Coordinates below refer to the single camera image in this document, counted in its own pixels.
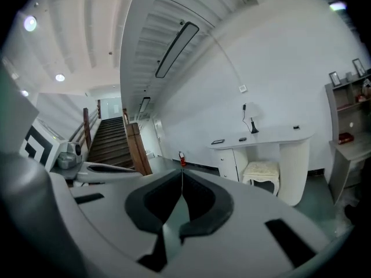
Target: white stool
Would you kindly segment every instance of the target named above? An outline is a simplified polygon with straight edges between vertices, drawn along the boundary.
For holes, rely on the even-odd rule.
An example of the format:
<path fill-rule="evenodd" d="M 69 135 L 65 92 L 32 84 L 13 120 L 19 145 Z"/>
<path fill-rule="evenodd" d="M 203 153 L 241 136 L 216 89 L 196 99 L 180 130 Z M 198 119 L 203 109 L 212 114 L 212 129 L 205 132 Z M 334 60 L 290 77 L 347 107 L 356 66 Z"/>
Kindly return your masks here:
<path fill-rule="evenodd" d="M 251 162 L 243 171 L 245 184 L 254 185 L 254 181 L 271 181 L 274 184 L 273 195 L 276 196 L 279 190 L 279 164 L 275 162 Z"/>

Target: red fire extinguisher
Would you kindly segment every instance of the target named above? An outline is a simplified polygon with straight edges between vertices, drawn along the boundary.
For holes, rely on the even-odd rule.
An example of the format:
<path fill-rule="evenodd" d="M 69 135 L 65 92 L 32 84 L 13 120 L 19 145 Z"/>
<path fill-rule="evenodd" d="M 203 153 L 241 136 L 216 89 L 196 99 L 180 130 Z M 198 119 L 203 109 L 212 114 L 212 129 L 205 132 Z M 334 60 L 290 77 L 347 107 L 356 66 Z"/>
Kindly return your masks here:
<path fill-rule="evenodd" d="M 186 165 L 186 159 L 184 158 L 184 154 L 182 153 L 182 151 L 179 152 L 179 158 L 180 164 L 182 165 L 182 167 L 184 167 Z"/>

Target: picture frame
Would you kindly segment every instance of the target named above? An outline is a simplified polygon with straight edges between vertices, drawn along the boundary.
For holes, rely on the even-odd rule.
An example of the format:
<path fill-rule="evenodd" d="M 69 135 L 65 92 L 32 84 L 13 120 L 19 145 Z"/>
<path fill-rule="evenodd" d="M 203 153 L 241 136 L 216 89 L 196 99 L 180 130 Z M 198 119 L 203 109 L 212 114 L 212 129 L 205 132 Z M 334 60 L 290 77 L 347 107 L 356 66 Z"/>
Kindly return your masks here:
<path fill-rule="evenodd" d="M 367 74 L 359 58 L 355 58 L 352 62 L 359 77 L 362 77 Z"/>
<path fill-rule="evenodd" d="M 330 79 L 332 81 L 332 84 L 334 86 L 340 86 L 341 85 L 340 78 L 339 78 L 338 74 L 336 73 L 336 71 L 331 72 L 329 75 L 330 75 Z"/>

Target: white console table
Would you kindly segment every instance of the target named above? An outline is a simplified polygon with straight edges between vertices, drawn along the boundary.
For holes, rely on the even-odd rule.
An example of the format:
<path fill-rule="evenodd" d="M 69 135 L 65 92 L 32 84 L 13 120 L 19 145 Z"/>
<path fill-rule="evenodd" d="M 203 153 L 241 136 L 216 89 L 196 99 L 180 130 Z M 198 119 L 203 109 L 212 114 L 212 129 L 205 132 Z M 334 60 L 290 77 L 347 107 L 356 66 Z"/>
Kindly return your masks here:
<path fill-rule="evenodd" d="M 214 149 L 220 176 L 229 180 L 242 182 L 244 169 L 249 160 L 246 147 L 259 144 L 279 144 L 280 189 L 278 197 L 288 205 L 295 206 L 301 200 L 309 164 L 309 139 L 315 130 L 309 125 L 277 126 L 259 129 L 258 133 L 234 133 L 210 141 L 208 148 Z M 211 143 L 215 140 L 225 141 L 221 144 Z"/>

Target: white ceiling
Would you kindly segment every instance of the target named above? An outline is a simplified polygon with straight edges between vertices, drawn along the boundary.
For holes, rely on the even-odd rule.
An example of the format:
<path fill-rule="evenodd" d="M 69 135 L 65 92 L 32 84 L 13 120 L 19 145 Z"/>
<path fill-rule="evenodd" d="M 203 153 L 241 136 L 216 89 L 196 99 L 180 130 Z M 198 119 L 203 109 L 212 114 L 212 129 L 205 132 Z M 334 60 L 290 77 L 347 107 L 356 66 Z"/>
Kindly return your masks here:
<path fill-rule="evenodd" d="M 88 93 L 95 98 L 119 96 L 119 65 L 127 60 L 122 58 L 120 62 L 121 43 L 125 42 L 123 30 L 132 1 L 30 0 L 14 19 L 2 49 L 2 56 L 10 63 L 10 73 L 19 76 L 15 80 L 18 86 L 26 89 L 30 97 L 37 92 Z M 256 0 L 153 1 L 148 9 L 135 9 L 133 5 L 130 8 L 134 13 L 145 11 L 146 17 L 138 29 L 141 31 L 134 48 L 129 50 L 130 69 L 121 75 L 121 93 L 127 92 L 125 103 L 131 117 L 137 117 L 143 97 L 151 97 L 147 113 L 151 112 L 164 86 L 211 29 L 236 10 L 256 3 Z M 37 19 L 33 32 L 23 28 L 28 15 Z M 191 21 L 200 30 L 166 77 L 156 78 L 158 61 L 181 30 L 181 21 Z M 64 74 L 66 80 L 57 82 L 57 74 Z"/>

